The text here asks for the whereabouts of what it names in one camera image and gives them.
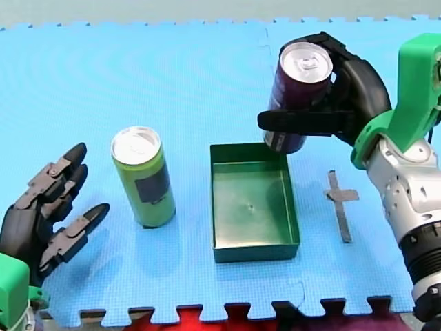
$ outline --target purple can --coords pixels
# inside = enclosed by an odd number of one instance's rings
[[[331,80],[332,60],[315,43],[295,42],[286,46],[277,63],[268,110],[301,111],[320,100]],[[283,154],[297,152],[305,136],[265,131],[265,143]]]

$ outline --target green can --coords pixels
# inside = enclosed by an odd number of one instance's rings
[[[176,205],[159,135],[126,128],[112,140],[112,158],[138,223],[157,228],[172,219]]]

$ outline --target can lid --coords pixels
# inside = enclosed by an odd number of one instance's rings
[[[328,52],[315,43],[298,42],[288,45],[280,55],[283,71],[296,81],[319,83],[332,73]]]
[[[129,166],[153,159],[159,152],[161,140],[151,128],[131,126],[118,132],[112,140],[112,156]]]

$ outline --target dark label on can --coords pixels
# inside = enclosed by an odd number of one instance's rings
[[[137,179],[135,185],[141,202],[151,203],[152,205],[159,203],[170,186],[167,164],[164,162],[164,165],[156,174],[148,178]]]

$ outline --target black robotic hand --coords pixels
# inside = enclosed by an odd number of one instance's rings
[[[102,203],[54,233],[53,225],[72,210],[88,175],[82,164],[86,146],[79,143],[56,163],[49,163],[29,183],[28,190],[6,211],[0,230],[0,253],[25,262],[30,285],[40,287],[60,263],[68,262],[87,242],[87,235],[107,215]]]
[[[259,128],[304,136],[331,136],[353,146],[362,129],[377,115],[391,109],[387,89],[371,64],[346,50],[326,32],[294,39],[315,43],[331,57],[336,78],[325,96],[306,110],[268,110],[258,115]]]

